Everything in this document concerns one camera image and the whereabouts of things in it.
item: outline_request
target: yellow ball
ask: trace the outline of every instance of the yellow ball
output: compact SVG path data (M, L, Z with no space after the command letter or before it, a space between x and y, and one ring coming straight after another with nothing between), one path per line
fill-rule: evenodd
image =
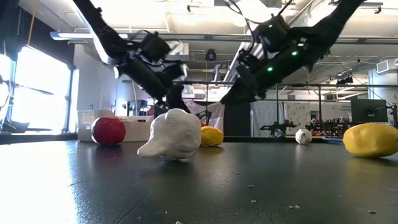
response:
M356 156L391 156L398 151L398 129L385 124L360 124L344 133L343 142Z
M224 134L211 126L201 127L201 144L204 146L219 146L224 141Z

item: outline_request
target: white sculpture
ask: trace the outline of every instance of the white sculpture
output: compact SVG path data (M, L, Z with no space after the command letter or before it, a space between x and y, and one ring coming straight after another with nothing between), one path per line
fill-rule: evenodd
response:
M309 144L312 141L312 134L307 129L300 129L296 132L296 141L301 145Z
M160 156L166 160L186 159L200 147L200 120L181 109L171 109L150 124L149 141L138 149L138 156Z

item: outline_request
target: white box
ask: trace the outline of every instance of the white box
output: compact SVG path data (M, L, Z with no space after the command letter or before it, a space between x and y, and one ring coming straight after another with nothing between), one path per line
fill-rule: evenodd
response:
M101 117L117 117L123 120L126 137L123 142L148 141L153 116L115 116L108 110L86 110L77 112L77 139L81 142L94 142L91 138L91 124Z

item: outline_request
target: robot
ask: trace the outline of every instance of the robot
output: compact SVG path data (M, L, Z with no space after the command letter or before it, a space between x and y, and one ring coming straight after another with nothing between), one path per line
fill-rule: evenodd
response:
M280 15L259 24L253 31L254 41L262 44L265 57L258 59L252 49L241 50L239 78L221 99L225 105L251 103L266 97L266 90L301 67L312 71L336 42L348 19L364 0L341 0L336 9L312 27L293 27ZM172 50L158 33L146 30L142 42L124 40L101 17L101 8L90 0L73 0L76 11L93 34L101 60L114 66L116 77L129 76L166 110L180 108L190 113L182 100L183 85L174 80L183 76L183 62L166 60Z
M295 128L297 125L293 121L285 120L283 124L279 124L277 121L272 125L263 125L261 131L271 131L270 135L276 138L282 138L286 134L287 128Z
M253 34L255 42L262 45L264 58L253 56L251 48L240 51L238 78L221 103L234 105L264 99L268 88L298 69L304 67L312 72L313 65L330 54L331 46L363 2L341 0L330 15L312 27L290 28L280 13L259 24Z

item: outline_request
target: table surface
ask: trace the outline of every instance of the table surface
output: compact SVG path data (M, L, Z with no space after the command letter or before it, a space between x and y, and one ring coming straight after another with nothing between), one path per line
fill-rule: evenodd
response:
M139 158L142 144L0 146L0 223L398 220L398 155L372 160L333 144L224 143L166 162Z

